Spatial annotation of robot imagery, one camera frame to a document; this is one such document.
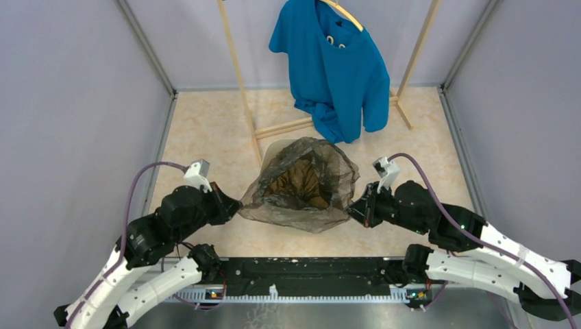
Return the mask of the dark translucent trash bag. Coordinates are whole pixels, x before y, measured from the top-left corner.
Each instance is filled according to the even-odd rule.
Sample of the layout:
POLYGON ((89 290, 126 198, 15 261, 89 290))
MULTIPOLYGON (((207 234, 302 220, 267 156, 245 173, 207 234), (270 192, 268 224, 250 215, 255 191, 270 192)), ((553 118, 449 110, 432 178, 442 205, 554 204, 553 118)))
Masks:
POLYGON ((335 144, 294 140, 266 164, 243 195, 239 215, 248 220, 318 234, 349 221, 358 165, 335 144))

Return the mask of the cream plastic trash bin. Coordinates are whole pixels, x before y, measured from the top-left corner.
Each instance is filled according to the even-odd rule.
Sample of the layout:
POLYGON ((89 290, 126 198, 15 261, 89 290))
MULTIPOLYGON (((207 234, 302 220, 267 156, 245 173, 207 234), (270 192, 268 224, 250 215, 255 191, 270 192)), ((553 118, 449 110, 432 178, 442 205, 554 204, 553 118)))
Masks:
POLYGON ((274 159, 277 154, 282 151, 284 148, 288 147, 290 144, 294 143, 296 138, 284 138, 273 141, 266 149, 264 156, 262 158, 262 164, 260 168, 260 172, 262 173, 269 163, 274 159))

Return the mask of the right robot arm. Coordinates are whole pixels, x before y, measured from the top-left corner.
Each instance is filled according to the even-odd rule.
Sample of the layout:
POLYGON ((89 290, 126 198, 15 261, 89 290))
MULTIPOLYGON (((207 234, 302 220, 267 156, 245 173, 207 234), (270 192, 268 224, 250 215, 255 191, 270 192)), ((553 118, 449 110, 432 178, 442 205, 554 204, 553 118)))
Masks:
POLYGON ((395 190, 380 182, 343 206, 366 228, 387 222, 427 235, 428 246, 412 244, 403 260, 378 268, 374 282, 409 284, 456 282, 518 303, 536 317, 562 321, 580 314, 576 260, 554 261, 504 236, 480 215, 439 201, 431 186, 413 181, 395 190))

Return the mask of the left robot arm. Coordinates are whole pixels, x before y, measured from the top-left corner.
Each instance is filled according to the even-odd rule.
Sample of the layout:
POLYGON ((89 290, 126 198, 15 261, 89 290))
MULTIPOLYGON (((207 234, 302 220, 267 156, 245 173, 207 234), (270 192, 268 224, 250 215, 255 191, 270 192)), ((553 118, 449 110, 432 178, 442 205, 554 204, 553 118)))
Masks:
POLYGON ((150 215, 133 220, 92 284, 71 304, 54 311, 63 328, 130 328, 149 310, 179 290, 219 277, 220 258, 200 244, 155 278, 137 280, 170 254, 177 244, 206 226, 227 223, 241 208, 216 183, 210 190, 179 186, 150 215))

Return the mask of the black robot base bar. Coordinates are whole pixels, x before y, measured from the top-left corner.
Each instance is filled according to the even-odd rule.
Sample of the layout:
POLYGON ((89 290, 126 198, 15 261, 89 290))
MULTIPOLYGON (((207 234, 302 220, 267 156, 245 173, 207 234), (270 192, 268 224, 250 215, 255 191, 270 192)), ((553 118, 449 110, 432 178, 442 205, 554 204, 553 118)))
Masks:
POLYGON ((250 258, 222 260, 209 281, 226 296, 266 296, 275 287, 282 297, 387 296, 411 283, 403 260, 384 257, 250 258))

